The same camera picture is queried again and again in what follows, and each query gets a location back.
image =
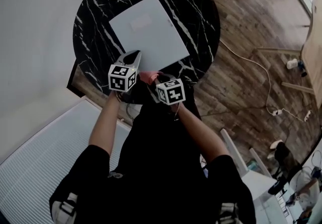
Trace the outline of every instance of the person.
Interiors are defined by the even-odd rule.
[[[282,140],[272,143],[270,149],[274,150],[272,154],[279,163],[284,178],[280,178],[269,192],[273,191],[272,194],[276,194],[288,182],[295,192],[289,197],[286,206],[292,207],[298,201],[303,212],[297,223],[307,223],[320,194],[320,184],[317,178],[320,176],[320,169],[313,172],[309,167],[302,167]]]
[[[110,172],[120,107],[112,92],[88,147],[49,200],[53,221],[256,223],[252,195],[224,143],[200,120],[193,89],[185,93],[186,101],[171,107],[142,106]]]
[[[292,207],[298,201],[303,212],[297,223],[306,223],[312,214],[314,206],[317,204],[320,194],[318,178],[313,177],[307,168],[304,167],[292,178],[290,187],[295,192],[290,196],[286,205]]]

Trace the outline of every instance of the chair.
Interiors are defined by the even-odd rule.
[[[282,82],[282,86],[310,93],[315,96],[316,106],[322,105],[322,0],[313,0],[312,16],[305,44],[301,50],[279,48],[257,48],[262,53],[289,54],[300,57],[311,82],[312,88]]]
[[[267,172],[264,172],[264,175],[262,175],[255,171],[249,170],[227,131],[223,128],[220,131],[220,134],[222,135],[226,143],[227,149],[230,152],[231,157],[234,159],[234,162],[236,164],[239,175],[242,178],[242,181],[249,188],[253,200],[260,198],[263,194],[265,194],[268,191],[270,187],[272,187],[272,185],[274,185],[276,180],[273,179]]]

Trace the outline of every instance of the black t-shirt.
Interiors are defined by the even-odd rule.
[[[162,159],[150,164],[116,169],[110,173],[108,153],[90,145],[79,156],[69,174],[50,198],[63,202],[77,195],[76,224],[126,221],[197,221],[215,223],[225,216],[242,223],[256,223],[251,193],[242,182],[230,156],[219,156],[191,171],[182,161]]]

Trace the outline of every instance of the shoe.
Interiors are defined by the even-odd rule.
[[[283,142],[283,141],[282,141],[282,140],[278,140],[278,141],[273,142],[273,143],[271,144],[271,146],[270,146],[270,149],[271,149],[271,150],[275,150],[275,149],[276,149],[276,147],[277,147],[277,145],[278,145],[280,142]]]
[[[272,159],[274,155],[275,155],[275,152],[271,152],[270,154],[268,154],[267,159],[268,160]]]
[[[287,207],[291,207],[294,206],[296,203],[296,194],[292,194],[290,196],[290,198],[287,200],[287,202],[285,203]]]
[[[278,181],[268,190],[268,193],[276,195],[278,192],[282,191],[286,183],[286,178],[281,176]]]

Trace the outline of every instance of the black marble table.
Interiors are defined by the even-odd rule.
[[[83,0],[73,28],[77,63],[90,82],[108,95],[108,71],[125,51],[109,21],[141,0]],[[213,0],[159,0],[171,18],[189,52],[162,72],[181,78],[189,86],[200,80],[210,67],[219,43],[220,22]],[[126,102],[142,104],[149,94],[138,79]]]

